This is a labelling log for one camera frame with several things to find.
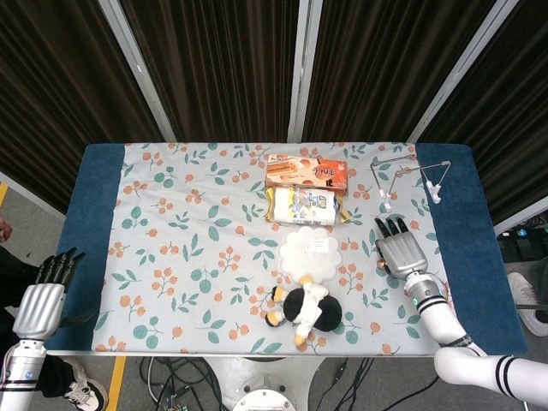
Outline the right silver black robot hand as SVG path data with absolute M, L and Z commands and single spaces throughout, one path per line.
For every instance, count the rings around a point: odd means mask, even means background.
M 427 258 L 414 235 L 402 218 L 376 217 L 380 237 L 376 240 L 378 256 L 384 261 L 384 269 L 399 280 L 412 274 L 424 274 L 428 268 Z

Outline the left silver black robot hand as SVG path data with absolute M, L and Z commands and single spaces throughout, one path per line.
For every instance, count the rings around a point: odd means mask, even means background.
M 58 328 L 87 322 L 94 311 L 78 316 L 62 317 L 63 307 L 76 268 L 85 253 L 75 254 L 76 247 L 67 252 L 51 255 L 38 268 L 35 282 L 22 297 L 13 332 L 21 340 L 46 341 Z

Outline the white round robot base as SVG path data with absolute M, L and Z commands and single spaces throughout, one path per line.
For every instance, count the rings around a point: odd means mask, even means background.
M 318 356 L 207 357 L 229 411 L 308 411 Z

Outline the bystander black trouser leg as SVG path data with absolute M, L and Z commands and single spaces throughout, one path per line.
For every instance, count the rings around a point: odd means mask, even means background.
M 34 283 L 37 268 L 22 262 L 0 247 L 0 372 L 3 357 L 19 339 L 12 331 L 15 318 L 6 307 L 18 307 L 27 287 Z M 37 390 L 44 397 L 63 396 L 74 382 L 73 367 L 56 356 L 45 357 Z

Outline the white flower-shaped plastic lid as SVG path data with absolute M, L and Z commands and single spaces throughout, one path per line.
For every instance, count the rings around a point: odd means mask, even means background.
M 325 228 L 302 226 L 284 237 L 277 252 L 279 269 L 292 283 L 304 276 L 325 283 L 335 277 L 343 262 L 338 240 Z

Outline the black and white sneaker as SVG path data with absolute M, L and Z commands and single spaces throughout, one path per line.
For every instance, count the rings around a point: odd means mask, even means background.
M 85 368 L 74 359 L 64 359 L 72 368 L 73 378 L 63 398 L 78 411 L 105 411 L 108 393 L 99 381 L 87 376 Z

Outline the black plush toy white coat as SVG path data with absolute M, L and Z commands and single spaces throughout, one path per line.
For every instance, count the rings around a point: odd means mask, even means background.
M 278 327 L 283 320 L 295 325 L 294 345 L 302 346 L 311 331 L 334 331 L 342 321 L 343 310 L 338 299 L 329 290 L 313 281 L 310 275 L 299 279 L 299 287 L 290 291 L 276 286 L 271 300 L 279 304 L 265 315 L 268 326 Z

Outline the blue table cover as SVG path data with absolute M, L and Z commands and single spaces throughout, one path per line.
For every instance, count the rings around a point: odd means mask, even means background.
M 57 249 L 76 247 L 85 254 L 69 286 L 63 316 L 90 313 L 91 318 L 58 331 L 47 342 L 49 349 L 88 351 L 92 346 L 123 153 L 121 144 L 92 144 L 84 151 Z M 418 159 L 428 164 L 449 160 L 453 167 L 447 197 L 433 208 L 433 222 L 457 317 L 488 353 L 526 353 L 470 146 L 420 143 Z

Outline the yellow snack bag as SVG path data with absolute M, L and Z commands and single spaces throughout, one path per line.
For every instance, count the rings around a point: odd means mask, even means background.
M 332 226 L 346 223 L 350 216 L 343 197 L 317 188 L 267 188 L 268 209 L 265 218 L 275 223 Z

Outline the black device blue lights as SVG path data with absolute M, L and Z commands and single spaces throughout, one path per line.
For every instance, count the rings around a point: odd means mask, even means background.
M 497 236 L 500 241 L 529 240 L 536 238 L 548 238 L 548 225 L 539 227 L 518 226 L 517 228 L 504 231 Z

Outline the white shoe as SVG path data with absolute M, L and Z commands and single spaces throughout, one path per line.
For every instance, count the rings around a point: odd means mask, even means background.
M 516 305 L 536 305 L 538 300 L 531 283 L 519 272 L 507 276 Z M 548 337 L 548 322 L 541 321 L 534 309 L 519 309 L 519 316 L 527 329 L 537 337 Z

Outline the orange biscuit box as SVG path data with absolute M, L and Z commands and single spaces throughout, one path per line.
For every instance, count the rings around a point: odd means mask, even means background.
M 348 190 L 347 162 L 270 154 L 266 161 L 265 186 L 318 188 L 345 194 Z

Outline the floral printed tablecloth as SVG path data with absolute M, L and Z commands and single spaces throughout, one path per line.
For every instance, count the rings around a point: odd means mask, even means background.
M 406 143 L 128 144 L 106 253 L 92 349 L 97 352 L 226 355 L 430 355 L 430 338 L 402 281 L 377 268 L 374 218 L 400 217 L 450 295 L 420 172 L 396 179 L 391 210 L 370 171 L 374 159 L 414 154 Z M 347 162 L 350 219 L 328 231 L 342 264 L 326 282 L 342 306 L 329 333 L 294 345 L 292 324 L 269 327 L 271 289 L 295 283 L 278 248 L 293 224 L 266 220 L 270 154 Z

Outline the dark pleated curtain panel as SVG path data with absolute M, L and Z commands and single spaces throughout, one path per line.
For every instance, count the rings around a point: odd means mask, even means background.
M 470 146 L 491 219 L 548 196 L 548 0 L 520 0 L 422 143 Z
M 495 2 L 324 0 L 303 141 L 406 141 Z
M 286 141 L 299 0 L 121 0 L 185 142 Z
M 0 172 L 66 211 L 87 146 L 162 138 L 97 0 L 0 0 Z

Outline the white metal partition post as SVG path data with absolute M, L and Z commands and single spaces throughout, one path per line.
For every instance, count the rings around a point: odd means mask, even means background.
M 496 0 L 407 138 L 416 143 L 521 0 Z
M 324 0 L 300 0 L 287 142 L 302 142 Z
M 516 225 L 519 225 L 546 210 L 548 210 L 548 196 L 532 203 L 512 216 L 505 218 L 502 222 L 497 223 L 493 227 L 495 235 L 501 235 L 503 232 L 508 231 Z
M 97 3 L 126 59 L 158 130 L 166 142 L 175 143 L 174 130 L 120 0 L 97 0 Z

